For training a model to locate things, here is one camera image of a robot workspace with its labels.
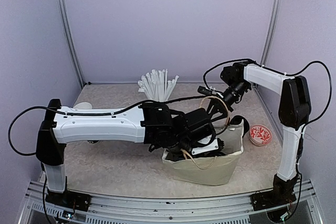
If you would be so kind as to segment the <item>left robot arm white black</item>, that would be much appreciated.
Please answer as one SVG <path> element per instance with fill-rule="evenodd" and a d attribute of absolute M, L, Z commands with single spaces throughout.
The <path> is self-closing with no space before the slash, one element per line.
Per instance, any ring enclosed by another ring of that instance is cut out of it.
<path fill-rule="evenodd" d="M 189 113 L 165 102 L 143 101 L 124 109 L 79 109 L 53 99 L 38 136 L 36 157 L 43 164 L 47 188 L 60 204 L 73 201 L 65 175 L 66 145 L 78 141 L 143 143 L 150 151 L 164 148 L 194 156 L 219 149 L 211 116 L 204 108 Z"/>

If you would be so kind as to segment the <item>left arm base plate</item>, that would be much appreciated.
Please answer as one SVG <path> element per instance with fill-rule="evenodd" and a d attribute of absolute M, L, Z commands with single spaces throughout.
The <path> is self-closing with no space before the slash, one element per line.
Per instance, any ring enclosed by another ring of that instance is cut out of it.
<path fill-rule="evenodd" d="M 46 201 L 57 206 L 87 212 L 91 202 L 91 196 L 69 190 L 66 190 L 64 193 L 53 193 L 49 191 L 46 196 Z"/>

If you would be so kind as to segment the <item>cream paper takeout bag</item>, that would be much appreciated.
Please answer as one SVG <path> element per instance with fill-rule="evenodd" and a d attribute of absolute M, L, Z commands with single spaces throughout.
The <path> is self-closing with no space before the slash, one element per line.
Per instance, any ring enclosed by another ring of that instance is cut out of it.
<path fill-rule="evenodd" d="M 164 150 L 162 162 L 175 179 L 207 186 L 226 185 L 229 182 L 244 152 L 243 123 L 230 125 L 230 121 L 227 127 L 223 124 L 214 126 L 219 130 L 217 138 L 225 143 L 221 151 L 193 156 L 187 152 L 174 155 Z"/>

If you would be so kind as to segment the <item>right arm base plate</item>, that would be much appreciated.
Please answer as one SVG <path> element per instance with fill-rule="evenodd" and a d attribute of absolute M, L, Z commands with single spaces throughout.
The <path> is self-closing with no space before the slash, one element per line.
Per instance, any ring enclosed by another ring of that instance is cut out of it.
<path fill-rule="evenodd" d="M 294 193 L 290 193 L 285 196 L 279 196 L 276 195 L 273 190 L 256 192 L 252 194 L 250 198 L 254 211 L 289 204 L 290 202 L 295 202 L 297 200 Z"/>

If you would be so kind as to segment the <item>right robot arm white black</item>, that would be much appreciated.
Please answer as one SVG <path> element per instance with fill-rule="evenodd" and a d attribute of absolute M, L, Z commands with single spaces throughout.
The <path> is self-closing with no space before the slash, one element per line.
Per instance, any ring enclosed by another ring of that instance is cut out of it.
<path fill-rule="evenodd" d="M 279 205 L 293 195 L 298 179 L 297 163 L 302 152 L 303 128 L 311 113 L 307 80 L 303 76 L 287 76 L 267 69 L 251 59 L 225 61 L 222 65 L 221 79 L 228 88 L 221 95 L 227 106 L 237 102 L 253 84 L 280 96 L 278 117 L 283 129 L 280 166 L 272 190 L 259 193 L 273 205 Z"/>

